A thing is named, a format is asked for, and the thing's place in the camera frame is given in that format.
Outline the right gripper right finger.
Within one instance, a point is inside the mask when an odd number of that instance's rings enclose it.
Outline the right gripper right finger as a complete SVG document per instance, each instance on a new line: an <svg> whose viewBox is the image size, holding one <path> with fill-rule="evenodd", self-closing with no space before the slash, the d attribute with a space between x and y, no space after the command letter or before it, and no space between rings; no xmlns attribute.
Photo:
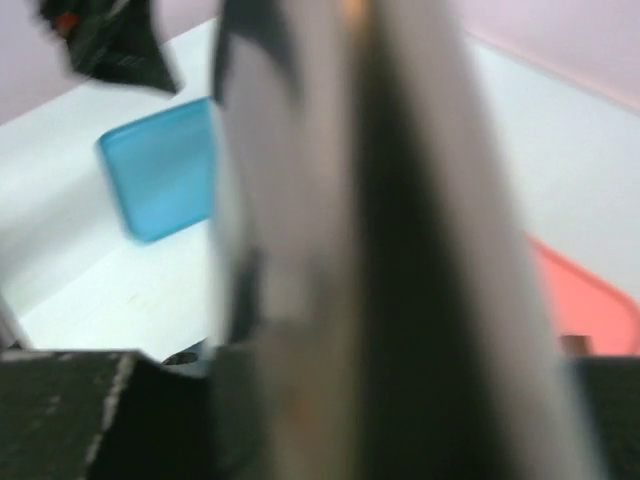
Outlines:
<svg viewBox="0 0 640 480"><path fill-rule="evenodd" d="M639 358L576 356L566 362L578 384L570 417L570 479L639 477Z"/></svg>

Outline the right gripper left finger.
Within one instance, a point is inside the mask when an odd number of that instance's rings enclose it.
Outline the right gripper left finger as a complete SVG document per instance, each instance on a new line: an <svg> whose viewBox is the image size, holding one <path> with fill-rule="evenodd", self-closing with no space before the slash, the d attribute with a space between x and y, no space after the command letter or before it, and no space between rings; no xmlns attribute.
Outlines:
<svg viewBox="0 0 640 480"><path fill-rule="evenodd" d="M208 384L134 352L1 355L4 479L215 479Z"/></svg>

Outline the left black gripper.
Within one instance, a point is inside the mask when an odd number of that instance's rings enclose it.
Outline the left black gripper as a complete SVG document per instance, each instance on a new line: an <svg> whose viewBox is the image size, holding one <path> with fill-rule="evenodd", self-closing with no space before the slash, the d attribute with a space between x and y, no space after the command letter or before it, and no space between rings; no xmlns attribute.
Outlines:
<svg viewBox="0 0 640 480"><path fill-rule="evenodd" d="M150 1L45 0L35 5L39 18L64 40L76 74L109 84L179 92L154 31Z"/></svg>

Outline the pink tray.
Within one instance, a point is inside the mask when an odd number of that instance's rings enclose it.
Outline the pink tray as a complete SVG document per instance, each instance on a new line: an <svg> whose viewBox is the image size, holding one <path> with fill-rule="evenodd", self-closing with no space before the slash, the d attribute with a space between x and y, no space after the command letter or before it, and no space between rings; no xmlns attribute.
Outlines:
<svg viewBox="0 0 640 480"><path fill-rule="evenodd" d="M531 238L559 336L586 335L591 355L639 353L639 306L629 295Z"/></svg>

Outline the metal tongs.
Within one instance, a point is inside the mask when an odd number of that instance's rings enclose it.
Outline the metal tongs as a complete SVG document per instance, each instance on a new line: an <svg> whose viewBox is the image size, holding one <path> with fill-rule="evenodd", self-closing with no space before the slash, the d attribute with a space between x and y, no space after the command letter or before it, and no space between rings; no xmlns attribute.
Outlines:
<svg viewBox="0 0 640 480"><path fill-rule="evenodd" d="M603 479L448 1L227 1L225 479Z"/></svg>

